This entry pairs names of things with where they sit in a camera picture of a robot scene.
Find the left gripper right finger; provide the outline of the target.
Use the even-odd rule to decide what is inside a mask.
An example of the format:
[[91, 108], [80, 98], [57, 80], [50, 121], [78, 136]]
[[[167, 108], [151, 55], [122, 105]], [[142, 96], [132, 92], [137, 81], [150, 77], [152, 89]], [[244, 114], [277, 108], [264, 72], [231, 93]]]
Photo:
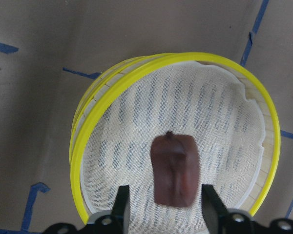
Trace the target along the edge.
[[202, 185], [201, 205], [210, 234], [293, 234], [291, 219], [274, 219], [265, 227], [244, 210], [228, 209], [210, 184]]

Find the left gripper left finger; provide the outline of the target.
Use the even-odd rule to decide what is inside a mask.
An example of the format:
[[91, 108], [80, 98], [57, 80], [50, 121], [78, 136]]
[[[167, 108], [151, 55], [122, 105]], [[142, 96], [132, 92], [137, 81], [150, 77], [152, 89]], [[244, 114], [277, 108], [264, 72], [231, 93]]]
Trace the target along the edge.
[[57, 223], [45, 230], [46, 234], [126, 234], [130, 223], [130, 189], [128, 185], [118, 188], [111, 210], [96, 212], [86, 225], [77, 228], [68, 223]]

